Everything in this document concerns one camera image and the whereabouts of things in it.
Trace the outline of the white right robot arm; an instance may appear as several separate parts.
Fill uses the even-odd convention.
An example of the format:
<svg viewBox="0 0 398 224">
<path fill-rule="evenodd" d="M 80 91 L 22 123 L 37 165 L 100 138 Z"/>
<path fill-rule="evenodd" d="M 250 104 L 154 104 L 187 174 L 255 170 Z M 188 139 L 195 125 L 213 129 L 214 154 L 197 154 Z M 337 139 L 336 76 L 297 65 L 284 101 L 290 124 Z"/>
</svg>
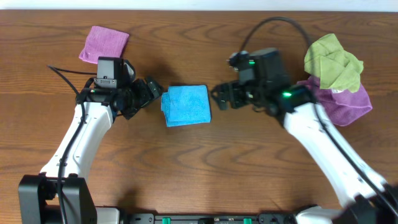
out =
<svg viewBox="0 0 398 224">
<path fill-rule="evenodd" d="M 342 207 L 310 206 L 294 223 L 397 223 L 397 187 L 359 157 L 306 86 L 291 84 L 277 49 L 233 53 L 229 64 L 238 78 L 212 89 L 219 108 L 252 105 L 274 117 L 308 151 Z"/>
</svg>

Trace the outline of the blue microfiber cloth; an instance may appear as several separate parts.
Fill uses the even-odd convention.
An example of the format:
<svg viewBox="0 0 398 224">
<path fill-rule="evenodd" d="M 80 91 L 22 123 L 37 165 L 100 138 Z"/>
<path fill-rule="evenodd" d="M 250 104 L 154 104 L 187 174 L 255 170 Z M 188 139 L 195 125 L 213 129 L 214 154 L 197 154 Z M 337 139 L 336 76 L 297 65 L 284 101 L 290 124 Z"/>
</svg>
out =
<svg viewBox="0 0 398 224">
<path fill-rule="evenodd" d="M 208 89 L 206 85 L 170 86 L 162 94 L 161 110 L 167 127 L 210 123 Z"/>
</svg>

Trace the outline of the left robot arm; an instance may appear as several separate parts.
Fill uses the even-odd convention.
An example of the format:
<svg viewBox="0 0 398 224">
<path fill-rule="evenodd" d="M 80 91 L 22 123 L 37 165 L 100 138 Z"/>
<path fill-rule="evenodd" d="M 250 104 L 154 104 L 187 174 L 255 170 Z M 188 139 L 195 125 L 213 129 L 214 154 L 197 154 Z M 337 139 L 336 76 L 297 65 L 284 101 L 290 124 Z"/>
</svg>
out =
<svg viewBox="0 0 398 224">
<path fill-rule="evenodd" d="M 122 223 L 115 207 L 94 205 L 86 179 L 99 145 L 118 116 L 131 119 L 164 89 L 152 78 L 121 87 L 90 78 L 76 97 L 72 123 L 51 160 L 18 186 L 23 223 Z"/>
</svg>

